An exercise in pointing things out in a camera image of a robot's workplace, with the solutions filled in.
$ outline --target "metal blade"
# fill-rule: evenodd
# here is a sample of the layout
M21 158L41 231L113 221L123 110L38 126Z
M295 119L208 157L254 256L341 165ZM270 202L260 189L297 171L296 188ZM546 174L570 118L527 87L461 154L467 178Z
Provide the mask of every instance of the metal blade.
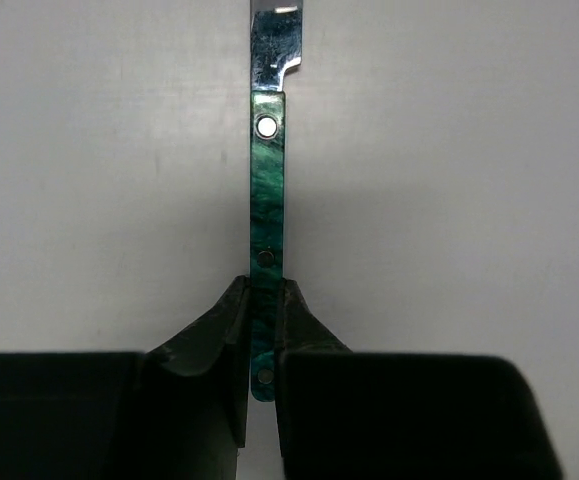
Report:
M251 0L251 90L282 91L302 61L302 1Z

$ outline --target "white backdrop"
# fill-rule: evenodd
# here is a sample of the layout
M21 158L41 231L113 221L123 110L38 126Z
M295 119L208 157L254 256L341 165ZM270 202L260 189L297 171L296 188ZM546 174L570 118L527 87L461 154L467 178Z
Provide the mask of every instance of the white backdrop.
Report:
M246 272L248 25L0 0L0 351L147 350ZM304 27L287 276L354 349L514 361L579 480L579 0L305 0ZM239 478L281 478L274 422L251 405Z

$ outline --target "green marbled handle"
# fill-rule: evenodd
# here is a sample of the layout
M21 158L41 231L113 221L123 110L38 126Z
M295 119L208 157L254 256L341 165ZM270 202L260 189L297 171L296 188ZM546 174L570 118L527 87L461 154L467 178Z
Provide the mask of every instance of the green marbled handle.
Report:
M257 130L265 117L273 119L277 126L270 138L259 135ZM275 397L273 352L282 283L284 162L285 94L251 92L251 391L263 402Z

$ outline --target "folding knife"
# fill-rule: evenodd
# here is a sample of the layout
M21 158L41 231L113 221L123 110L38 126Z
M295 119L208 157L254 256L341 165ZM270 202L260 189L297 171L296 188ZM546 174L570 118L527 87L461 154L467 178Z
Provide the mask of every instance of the folding knife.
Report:
M274 400L283 271L285 75L302 61L302 0L251 0L251 390Z

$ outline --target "green knife scale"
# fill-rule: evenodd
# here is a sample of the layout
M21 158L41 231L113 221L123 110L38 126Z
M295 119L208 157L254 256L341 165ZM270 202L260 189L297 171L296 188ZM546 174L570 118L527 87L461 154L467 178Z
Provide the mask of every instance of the green knife scale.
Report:
M277 300L283 278L284 76L302 56L302 1L252 0L251 390L273 401Z

